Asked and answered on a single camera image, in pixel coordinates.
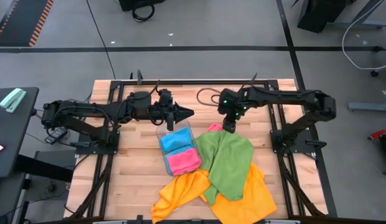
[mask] chair wheel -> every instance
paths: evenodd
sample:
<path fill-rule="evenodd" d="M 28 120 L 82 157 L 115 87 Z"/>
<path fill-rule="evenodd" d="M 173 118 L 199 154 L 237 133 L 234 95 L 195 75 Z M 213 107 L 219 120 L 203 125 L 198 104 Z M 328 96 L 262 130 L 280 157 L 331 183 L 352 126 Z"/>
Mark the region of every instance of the chair wheel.
<path fill-rule="evenodd" d="M 378 75 L 379 75 L 379 72 L 376 72 L 376 71 L 371 72 L 372 77 L 377 77 Z"/>

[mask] pink towel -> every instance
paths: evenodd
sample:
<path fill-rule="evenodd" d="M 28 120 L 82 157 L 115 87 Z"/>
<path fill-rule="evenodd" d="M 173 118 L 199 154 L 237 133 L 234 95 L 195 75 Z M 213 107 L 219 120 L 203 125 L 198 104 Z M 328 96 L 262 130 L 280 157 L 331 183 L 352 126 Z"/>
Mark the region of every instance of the pink towel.
<path fill-rule="evenodd" d="M 206 132 L 210 131 L 223 131 L 223 125 L 222 124 L 211 124 L 211 126 L 206 130 Z"/>
<path fill-rule="evenodd" d="M 198 169 L 201 165 L 201 158 L 195 148 L 187 149 L 184 152 L 167 156 L 169 168 L 174 175 L 181 175 Z"/>

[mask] white cable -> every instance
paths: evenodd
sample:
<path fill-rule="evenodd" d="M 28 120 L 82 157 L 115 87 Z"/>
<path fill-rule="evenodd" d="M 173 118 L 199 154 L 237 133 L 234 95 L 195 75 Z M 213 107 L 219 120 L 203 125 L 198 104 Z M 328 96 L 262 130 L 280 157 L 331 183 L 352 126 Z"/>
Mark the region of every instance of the white cable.
<path fill-rule="evenodd" d="M 364 15 L 362 15 L 360 18 L 358 18 L 358 20 L 354 21 L 346 30 L 346 32 L 344 33 L 343 35 L 343 39 L 342 39 L 342 50 L 343 50 L 343 53 L 344 55 L 347 57 L 347 59 L 349 59 L 349 61 L 358 69 L 361 69 L 361 70 L 378 70 L 378 69 L 383 69 L 383 68 L 386 68 L 386 65 L 382 66 L 382 67 L 378 67 L 378 68 L 361 68 L 359 67 L 358 65 L 356 65 L 350 58 L 349 56 L 347 56 L 346 52 L 344 51 L 344 38 L 346 37 L 346 34 L 347 32 L 349 32 L 349 29 L 354 26 L 354 24 L 361 20 L 364 16 L 368 15 L 368 13 L 370 13 L 372 10 L 374 10 L 380 3 L 382 3 L 383 1 L 379 1 L 374 7 L 372 7 L 372 9 L 368 10 L 368 12 L 366 12 Z"/>

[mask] blue towel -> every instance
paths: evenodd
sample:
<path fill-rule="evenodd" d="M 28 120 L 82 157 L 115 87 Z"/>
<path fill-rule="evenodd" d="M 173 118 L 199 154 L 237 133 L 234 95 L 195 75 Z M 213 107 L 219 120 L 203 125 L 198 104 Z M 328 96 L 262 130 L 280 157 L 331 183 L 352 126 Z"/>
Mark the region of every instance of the blue towel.
<path fill-rule="evenodd" d="M 167 155 L 165 155 L 165 156 L 163 157 L 163 160 L 165 161 L 165 166 L 167 167 L 167 172 L 168 172 L 168 174 L 173 175 L 173 172 L 172 172 L 172 170 L 170 170 L 170 166 L 169 166 L 169 162 L 168 162 L 167 157 L 168 157 L 168 156 L 175 155 L 175 154 L 178 154 L 178 153 L 181 153 L 181 152 L 185 152 L 187 149 L 191 149 L 191 148 L 193 148 L 193 147 L 194 147 L 194 146 L 193 146 L 192 144 L 189 144 L 189 145 L 187 145 L 187 146 L 183 146 L 183 147 L 181 147 L 181 148 L 179 148 L 179 149 L 176 149 L 176 150 L 170 152 L 169 154 L 167 154 Z"/>
<path fill-rule="evenodd" d="M 164 153 L 171 152 L 183 146 L 191 144 L 191 134 L 188 127 L 165 135 L 160 139 L 161 150 Z"/>

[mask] folded towel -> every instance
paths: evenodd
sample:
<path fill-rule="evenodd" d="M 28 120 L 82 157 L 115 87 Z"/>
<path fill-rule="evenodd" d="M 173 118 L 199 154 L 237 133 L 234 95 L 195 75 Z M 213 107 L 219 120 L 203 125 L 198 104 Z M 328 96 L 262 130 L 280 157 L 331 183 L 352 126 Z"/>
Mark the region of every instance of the folded towel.
<path fill-rule="evenodd" d="M 187 146 L 183 146 L 179 149 L 176 149 L 176 150 L 173 150 L 172 152 L 169 152 L 166 156 L 164 156 L 164 161 L 165 161 L 165 166 L 167 167 L 167 172 L 169 175 L 175 175 L 173 174 L 172 170 L 170 169 L 169 167 L 169 162 L 168 162 L 168 159 L 167 159 L 167 156 L 172 156 L 172 155 L 175 155 L 175 154 L 178 154 L 178 153 L 181 153 L 181 152 L 185 152 L 187 149 L 191 149 L 193 148 L 194 146 L 192 144 L 189 144 Z"/>
<path fill-rule="evenodd" d="M 174 155 L 166 155 L 165 160 L 169 163 L 169 168 L 174 175 L 181 175 L 196 170 L 201 165 L 201 158 L 195 148 L 187 149 Z"/>
<path fill-rule="evenodd" d="M 170 152 L 191 144 L 191 134 L 188 127 L 165 135 L 160 139 L 162 152 Z"/>

